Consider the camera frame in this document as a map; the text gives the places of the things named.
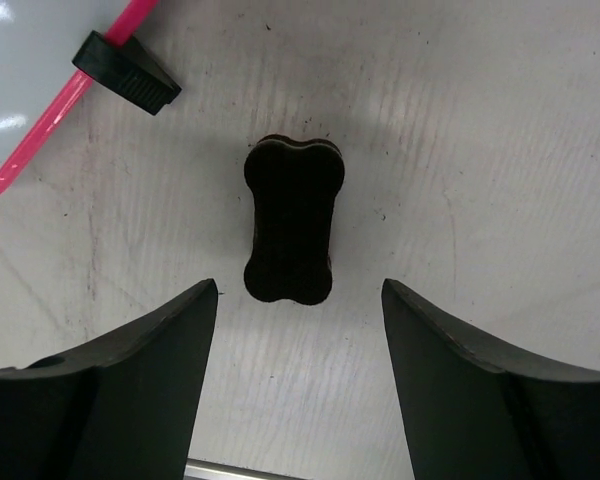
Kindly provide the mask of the black bone-shaped eraser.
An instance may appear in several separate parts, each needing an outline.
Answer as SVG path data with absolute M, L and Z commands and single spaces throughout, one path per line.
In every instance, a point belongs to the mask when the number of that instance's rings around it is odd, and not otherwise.
M 329 245 L 345 165 L 326 139 L 259 140 L 244 164 L 254 201 L 252 252 L 244 283 L 263 302 L 323 302 L 332 289 Z

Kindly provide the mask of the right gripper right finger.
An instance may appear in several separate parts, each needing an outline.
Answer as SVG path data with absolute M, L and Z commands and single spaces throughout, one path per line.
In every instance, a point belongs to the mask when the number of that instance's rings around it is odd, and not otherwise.
M 386 338 L 418 479 L 600 479 L 600 371 L 532 353 L 395 280 Z

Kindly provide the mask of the pink framed whiteboard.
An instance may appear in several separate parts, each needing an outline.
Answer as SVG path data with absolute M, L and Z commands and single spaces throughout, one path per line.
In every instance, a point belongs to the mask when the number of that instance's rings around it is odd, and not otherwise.
M 92 32 L 123 45 L 156 1 L 0 1 L 0 194 L 90 88 L 73 63 Z

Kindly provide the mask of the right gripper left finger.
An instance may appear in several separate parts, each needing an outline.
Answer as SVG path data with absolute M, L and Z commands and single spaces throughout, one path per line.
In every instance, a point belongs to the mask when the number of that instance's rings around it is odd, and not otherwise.
M 180 479 L 215 329 L 203 280 L 78 347 L 0 369 L 0 479 Z

